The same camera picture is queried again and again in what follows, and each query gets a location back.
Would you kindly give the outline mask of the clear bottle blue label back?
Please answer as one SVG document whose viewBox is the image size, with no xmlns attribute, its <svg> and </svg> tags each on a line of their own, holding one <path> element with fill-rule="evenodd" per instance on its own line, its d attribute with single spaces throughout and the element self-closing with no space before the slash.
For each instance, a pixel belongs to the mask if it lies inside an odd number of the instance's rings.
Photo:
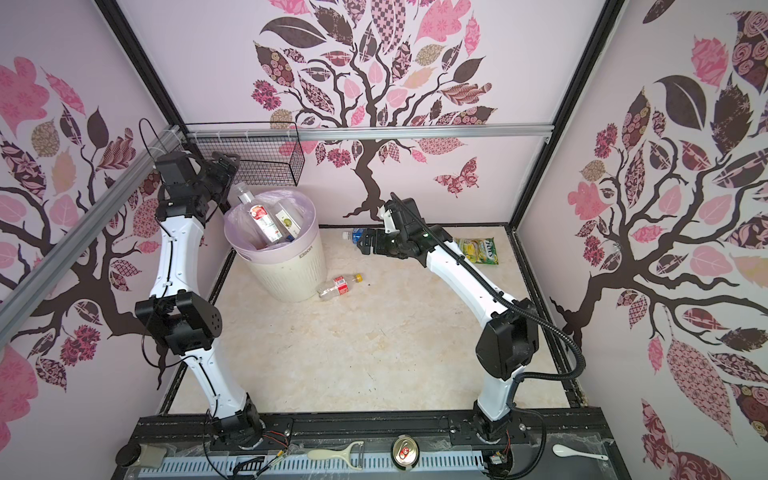
<svg viewBox="0 0 768 480">
<path fill-rule="evenodd" d="M 358 244 L 363 237 L 364 231 L 365 231 L 364 228 L 354 228 L 350 230 L 344 230 L 342 232 L 342 238 L 354 244 Z"/>
</svg>

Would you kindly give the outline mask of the clear bottle green red label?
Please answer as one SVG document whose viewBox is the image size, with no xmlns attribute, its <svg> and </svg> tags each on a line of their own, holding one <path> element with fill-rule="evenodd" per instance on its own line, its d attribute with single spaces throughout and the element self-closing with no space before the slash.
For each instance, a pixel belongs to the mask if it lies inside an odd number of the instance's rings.
<svg viewBox="0 0 768 480">
<path fill-rule="evenodd" d="M 245 183 L 236 184 L 235 191 L 238 200 L 244 206 L 245 214 L 252 225 L 252 230 L 260 241 L 266 246 L 282 242 L 285 237 L 275 223 L 275 219 L 268 207 L 256 199 Z"/>
</svg>

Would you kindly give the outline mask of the clear bottle red label yellow cap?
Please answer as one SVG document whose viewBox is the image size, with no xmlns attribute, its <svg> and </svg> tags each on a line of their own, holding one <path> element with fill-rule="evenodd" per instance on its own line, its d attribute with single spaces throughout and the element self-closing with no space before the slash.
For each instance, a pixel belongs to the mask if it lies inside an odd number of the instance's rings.
<svg viewBox="0 0 768 480">
<path fill-rule="evenodd" d="M 317 287 L 317 294 L 320 300 L 330 300 L 331 298 L 347 294 L 354 285 L 362 281 L 363 276 L 360 273 L 338 275 L 320 284 Z"/>
</svg>

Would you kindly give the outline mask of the clear square bottle white label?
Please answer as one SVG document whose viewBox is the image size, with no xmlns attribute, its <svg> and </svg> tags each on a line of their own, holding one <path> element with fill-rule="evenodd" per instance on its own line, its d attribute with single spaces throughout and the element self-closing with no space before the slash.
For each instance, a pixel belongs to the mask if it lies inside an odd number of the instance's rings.
<svg viewBox="0 0 768 480">
<path fill-rule="evenodd" d="M 305 220 L 291 202 L 287 200 L 278 201 L 275 204 L 275 216 L 291 237 L 296 239 L 300 236 Z"/>
</svg>

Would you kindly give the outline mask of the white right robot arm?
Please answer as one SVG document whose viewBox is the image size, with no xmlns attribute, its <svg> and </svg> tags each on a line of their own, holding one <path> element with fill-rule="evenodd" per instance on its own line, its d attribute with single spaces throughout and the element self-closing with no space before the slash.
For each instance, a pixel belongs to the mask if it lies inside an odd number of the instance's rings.
<svg viewBox="0 0 768 480">
<path fill-rule="evenodd" d="M 496 440 L 512 418 L 519 377 L 538 350 L 531 303 L 499 289 L 443 228 L 426 226 L 413 199 L 391 199 L 377 215 L 383 225 L 363 231 L 357 241 L 361 253 L 417 260 L 450 287 L 482 327 L 475 355 L 484 380 L 473 422 L 481 438 Z"/>
</svg>

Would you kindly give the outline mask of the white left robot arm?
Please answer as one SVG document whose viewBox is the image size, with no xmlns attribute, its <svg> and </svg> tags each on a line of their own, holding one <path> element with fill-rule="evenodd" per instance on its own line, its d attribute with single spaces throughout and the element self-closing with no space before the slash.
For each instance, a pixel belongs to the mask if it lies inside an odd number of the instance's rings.
<svg viewBox="0 0 768 480">
<path fill-rule="evenodd" d="M 209 208 L 226 201 L 238 171 L 234 154 L 209 159 L 173 151 L 155 166 L 161 175 L 154 214 L 162 232 L 161 256 L 148 299 L 135 315 L 157 345 L 180 357 L 209 403 L 211 426 L 222 440 L 255 447 L 264 425 L 248 393 L 234 380 L 218 352 L 223 319 L 198 292 L 198 257 Z"/>
</svg>

